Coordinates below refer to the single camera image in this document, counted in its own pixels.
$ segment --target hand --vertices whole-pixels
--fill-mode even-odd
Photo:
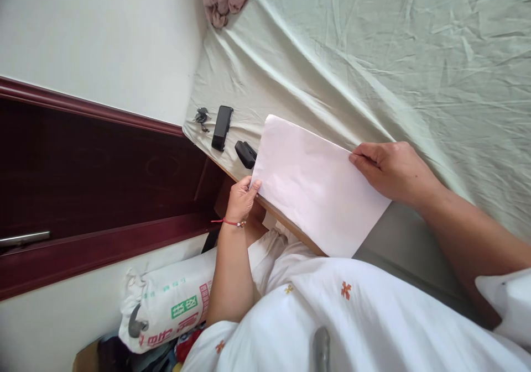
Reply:
[[[251,176],[245,177],[231,187],[231,194],[228,198],[227,214],[225,218],[233,223],[239,223],[245,219],[253,207],[254,198],[262,185],[260,180],[251,184]]]
[[[414,209],[446,190],[406,142],[362,143],[348,159],[376,191]]]

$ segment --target green label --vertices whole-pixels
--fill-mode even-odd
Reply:
[[[182,313],[191,310],[195,306],[197,306],[197,296],[186,299],[185,301],[182,301],[178,305],[171,308],[171,318],[175,319]]]

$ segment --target left hand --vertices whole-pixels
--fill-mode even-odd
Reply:
[[[245,177],[231,187],[231,194],[228,199],[227,213],[225,219],[233,223],[239,223],[245,219],[253,207],[254,198],[262,185],[260,180],[251,184],[251,176]]]

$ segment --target finger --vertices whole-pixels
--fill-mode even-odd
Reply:
[[[242,180],[239,181],[238,187],[243,188],[245,191],[249,189],[249,184],[251,184],[251,176],[245,176]]]
[[[367,158],[370,158],[376,162],[378,157],[378,151],[379,144],[377,143],[361,143],[354,149],[354,151],[352,151],[352,153],[355,155],[366,156]]]
[[[260,180],[256,180],[251,186],[251,188],[249,188],[248,194],[251,199],[254,199],[254,197],[256,197],[256,194],[258,193],[258,190],[260,189],[261,185],[262,182]]]
[[[363,155],[356,155],[356,154],[350,154],[348,156],[348,160],[352,162],[352,164],[358,168],[358,170],[361,172],[363,176],[365,176],[367,179],[369,177],[380,174],[382,171],[376,167],[370,159],[367,159]]]

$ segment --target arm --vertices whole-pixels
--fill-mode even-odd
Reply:
[[[531,267],[531,246],[445,188],[408,143],[362,143],[349,158],[378,192],[420,213],[480,314],[499,324],[475,278]]]
[[[261,183],[255,182],[250,189],[249,184],[251,177],[247,176],[232,186],[225,215],[227,221],[240,222],[251,211]],[[245,229],[223,223],[217,240],[207,325],[241,321],[253,306],[253,285]]]

